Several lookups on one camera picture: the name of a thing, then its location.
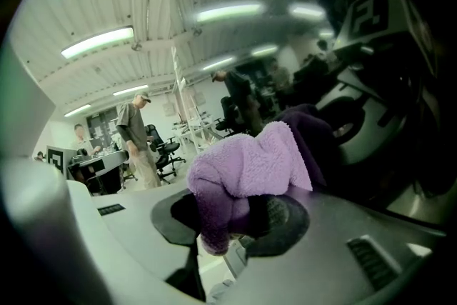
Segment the man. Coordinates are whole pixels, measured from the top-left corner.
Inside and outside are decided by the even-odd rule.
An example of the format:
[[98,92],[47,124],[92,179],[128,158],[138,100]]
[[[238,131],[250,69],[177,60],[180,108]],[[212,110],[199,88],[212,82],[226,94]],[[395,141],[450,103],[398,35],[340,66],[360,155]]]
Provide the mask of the man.
[[44,157],[43,157],[43,152],[42,151],[39,151],[38,154],[36,155],[35,157],[35,160],[36,161],[43,161]]
[[226,84],[232,101],[237,105],[244,122],[253,136],[260,134],[263,128],[262,118],[258,112],[259,104],[251,93],[249,80],[236,71],[219,70],[211,74],[213,82],[223,81]]
[[318,57],[321,58],[321,60],[325,61],[327,64],[333,64],[338,61],[335,53],[328,49],[328,42],[326,40],[320,39],[317,41],[317,47],[322,51],[318,54]]
[[95,149],[92,148],[91,142],[86,139],[86,132],[84,127],[81,124],[74,125],[74,133],[76,135],[76,141],[73,143],[72,148],[74,150],[85,149],[87,155],[94,155],[96,152],[101,150],[100,146],[96,146]]
[[161,185],[140,113],[140,109],[148,102],[151,100],[146,92],[137,93],[132,102],[121,107],[116,124],[123,148],[129,151],[130,162],[135,166],[147,189]]
[[287,68],[284,66],[279,66],[278,61],[273,59],[271,62],[271,80],[273,81],[275,91],[282,93],[292,92],[290,78],[291,76]]

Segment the desk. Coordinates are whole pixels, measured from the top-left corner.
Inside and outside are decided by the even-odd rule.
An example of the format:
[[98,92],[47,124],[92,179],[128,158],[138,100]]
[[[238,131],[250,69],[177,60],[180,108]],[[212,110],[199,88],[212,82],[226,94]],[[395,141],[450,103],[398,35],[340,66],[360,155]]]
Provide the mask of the desk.
[[[126,282],[131,280],[130,277],[145,276],[145,272],[165,281],[177,270],[186,268],[189,258],[195,255],[190,246],[170,244],[151,222],[154,207],[159,202],[188,193],[184,184],[92,198],[81,188],[70,185],[71,203],[78,225],[84,230],[89,253],[106,283],[111,283],[113,277],[118,279],[119,269],[122,269],[117,266],[120,261],[129,269],[129,272],[122,269],[129,274],[127,277],[124,274]],[[310,304],[349,304],[374,295],[373,285],[346,245],[354,238],[369,238],[369,243],[380,248],[383,258],[388,258],[388,263],[399,268],[398,277],[402,280],[411,276],[421,263],[401,237],[386,228],[382,218],[375,219],[351,202],[296,187],[291,187],[286,196],[306,208],[309,217],[307,232],[283,254],[268,258],[251,257],[249,265],[243,269],[243,280],[226,292],[225,304],[245,304],[246,299],[259,304],[277,304],[284,296],[291,304],[300,304],[303,299],[309,299]],[[114,204],[125,209],[105,216],[100,216],[95,210]],[[170,221],[162,224],[165,227]],[[94,255],[94,247],[99,248],[98,255]],[[100,261],[105,258],[110,261],[101,266]],[[124,263],[127,260],[141,264],[139,269],[130,269]],[[123,287],[125,281],[118,283],[124,291],[139,291],[138,287]],[[151,281],[147,283],[150,287],[154,285]],[[160,303],[178,304],[171,297],[168,302]]]
[[[116,151],[72,164],[69,166],[69,171],[75,180],[86,186],[89,187],[95,179],[100,184],[102,193],[115,194],[122,187],[121,173],[117,168],[126,160],[125,151]],[[102,182],[99,181],[99,177],[104,177]]]
[[204,125],[203,127],[194,126],[194,136],[196,137],[196,139],[201,140],[201,141],[196,142],[198,145],[198,148],[196,149],[197,154],[200,151],[209,147],[208,139],[207,139],[207,136],[205,135],[205,130],[207,130],[207,131],[212,130],[212,132],[217,134],[217,131],[216,131],[217,121],[213,121],[212,119],[209,119],[209,120],[203,120],[202,123]]
[[[218,122],[213,121],[212,117],[209,119],[204,119],[204,120],[202,120],[202,122],[204,124],[204,127],[191,126],[190,129],[193,129],[194,135],[196,137],[200,138],[202,141],[206,141],[205,129],[210,129],[210,130],[212,130],[212,132],[217,134],[218,131],[216,130],[216,125]],[[178,139],[178,142],[183,147],[185,154],[187,154],[187,147],[186,147],[185,139],[191,140],[191,137],[192,137],[192,133],[191,133],[190,129],[189,129],[189,127],[185,126],[184,128],[174,130],[175,137]],[[197,141],[197,144],[199,146],[201,145],[202,150],[206,149],[208,147],[208,144],[200,144],[198,141]]]
[[279,105],[278,105],[278,99],[276,98],[276,93],[274,91],[262,91],[261,95],[265,100],[270,100],[271,105],[273,107],[273,110],[278,114],[281,112]]

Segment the man in gray shirt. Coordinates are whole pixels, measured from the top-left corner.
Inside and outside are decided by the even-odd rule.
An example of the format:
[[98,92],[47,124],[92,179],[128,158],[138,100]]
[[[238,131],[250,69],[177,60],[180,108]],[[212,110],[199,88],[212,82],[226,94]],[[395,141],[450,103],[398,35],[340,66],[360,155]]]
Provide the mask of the man in gray shirt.
[[122,105],[116,124],[123,149],[129,150],[130,162],[135,166],[147,189],[161,185],[140,113],[140,109],[148,102],[151,100],[146,92],[137,93],[132,102]]

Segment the man in dark clothing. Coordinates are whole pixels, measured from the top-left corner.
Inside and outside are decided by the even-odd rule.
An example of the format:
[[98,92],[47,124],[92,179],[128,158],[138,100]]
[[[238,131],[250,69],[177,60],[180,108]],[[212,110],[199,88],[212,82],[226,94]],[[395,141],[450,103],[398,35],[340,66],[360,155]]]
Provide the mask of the man in dark clothing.
[[228,93],[237,105],[251,134],[257,136],[262,131],[263,124],[258,112],[258,102],[251,93],[249,80],[236,71],[219,70],[211,76],[213,81],[223,81],[226,84]]

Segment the purple cloth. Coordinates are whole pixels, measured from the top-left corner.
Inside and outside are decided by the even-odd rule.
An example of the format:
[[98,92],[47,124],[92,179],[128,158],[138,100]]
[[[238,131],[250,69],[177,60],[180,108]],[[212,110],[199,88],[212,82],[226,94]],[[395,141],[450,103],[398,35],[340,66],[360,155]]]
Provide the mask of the purple cloth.
[[271,122],[252,137],[238,134],[197,155],[187,174],[210,254],[222,255],[229,234],[246,234],[247,197],[284,194],[289,184],[312,190],[308,171],[287,124]]
[[318,110],[310,104],[291,107],[275,120],[286,122],[292,130],[312,184],[325,186],[336,167],[337,150],[333,130],[318,118]]

